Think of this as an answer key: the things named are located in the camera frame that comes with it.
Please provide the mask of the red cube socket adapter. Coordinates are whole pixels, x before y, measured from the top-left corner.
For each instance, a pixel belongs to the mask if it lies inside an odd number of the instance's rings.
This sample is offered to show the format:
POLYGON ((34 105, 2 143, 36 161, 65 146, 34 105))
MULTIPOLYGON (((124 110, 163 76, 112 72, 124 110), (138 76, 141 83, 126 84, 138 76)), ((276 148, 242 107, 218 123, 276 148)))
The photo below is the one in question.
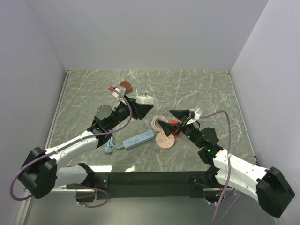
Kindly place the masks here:
POLYGON ((179 137, 180 136, 180 133, 182 131, 182 128, 181 128, 181 122, 180 121, 177 121, 177 120, 172 120, 171 124, 173 125, 173 131, 172 131, 172 134, 174 136, 177 136, 179 137))

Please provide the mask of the white square socket adapter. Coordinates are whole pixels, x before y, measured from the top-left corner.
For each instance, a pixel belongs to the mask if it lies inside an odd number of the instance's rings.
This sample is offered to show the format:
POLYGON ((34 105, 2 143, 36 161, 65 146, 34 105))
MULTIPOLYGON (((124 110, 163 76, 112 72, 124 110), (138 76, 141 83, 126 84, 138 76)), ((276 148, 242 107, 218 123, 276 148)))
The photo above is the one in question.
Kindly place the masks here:
POLYGON ((145 91, 141 95, 137 95, 135 99, 138 104, 144 104, 144 105, 154 104, 154 97, 150 96, 145 91))

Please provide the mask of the pink round power strip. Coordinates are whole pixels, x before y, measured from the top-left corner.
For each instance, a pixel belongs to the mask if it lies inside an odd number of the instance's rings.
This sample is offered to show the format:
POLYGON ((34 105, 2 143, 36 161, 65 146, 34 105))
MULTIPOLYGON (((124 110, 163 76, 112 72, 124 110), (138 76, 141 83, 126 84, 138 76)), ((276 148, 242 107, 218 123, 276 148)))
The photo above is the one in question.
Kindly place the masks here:
POLYGON ((157 146, 162 150, 169 150, 172 148, 175 144, 175 138, 173 134, 170 134, 169 136, 166 136, 164 131, 160 131, 156 135, 156 143, 157 146))

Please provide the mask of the blue power strip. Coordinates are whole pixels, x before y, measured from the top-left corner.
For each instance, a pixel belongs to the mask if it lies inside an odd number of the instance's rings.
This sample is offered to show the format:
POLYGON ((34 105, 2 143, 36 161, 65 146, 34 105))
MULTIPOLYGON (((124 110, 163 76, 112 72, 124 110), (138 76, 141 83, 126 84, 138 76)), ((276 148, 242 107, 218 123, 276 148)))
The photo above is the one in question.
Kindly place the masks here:
POLYGON ((155 138, 155 134, 152 130, 148 130, 139 135, 126 139, 122 142, 124 149, 128 150, 133 147, 136 147, 140 144, 143 144, 147 141, 150 141, 155 138))

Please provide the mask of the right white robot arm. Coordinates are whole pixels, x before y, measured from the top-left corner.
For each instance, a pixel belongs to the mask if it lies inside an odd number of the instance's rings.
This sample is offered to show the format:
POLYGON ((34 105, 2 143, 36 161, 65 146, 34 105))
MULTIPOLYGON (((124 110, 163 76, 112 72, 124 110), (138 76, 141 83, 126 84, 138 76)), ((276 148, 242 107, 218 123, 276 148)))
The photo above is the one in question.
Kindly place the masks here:
POLYGON ((159 120, 158 124, 166 136, 182 133, 200 149, 200 159, 210 165, 205 179, 209 186, 231 187, 255 199, 269 215, 281 217, 295 192, 279 169, 254 165, 219 146, 214 128, 199 130, 194 126, 203 118, 200 108, 170 110, 170 113, 179 119, 178 123, 159 120))

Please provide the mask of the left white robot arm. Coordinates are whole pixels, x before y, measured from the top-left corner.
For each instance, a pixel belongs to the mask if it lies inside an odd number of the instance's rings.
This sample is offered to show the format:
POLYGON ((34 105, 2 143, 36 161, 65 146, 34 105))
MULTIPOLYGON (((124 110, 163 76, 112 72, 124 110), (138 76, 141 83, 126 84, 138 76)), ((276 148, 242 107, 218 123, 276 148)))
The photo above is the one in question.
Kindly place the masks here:
POLYGON ((115 108, 100 106, 91 126, 76 138, 46 150, 40 147, 31 150, 16 179, 36 199, 46 196, 53 188, 64 185, 93 188, 95 173, 89 166, 80 163, 65 167, 64 164, 106 144, 122 121, 142 120, 152 108, 151 100, 141 102, 128 96, 120 97, 115 108))

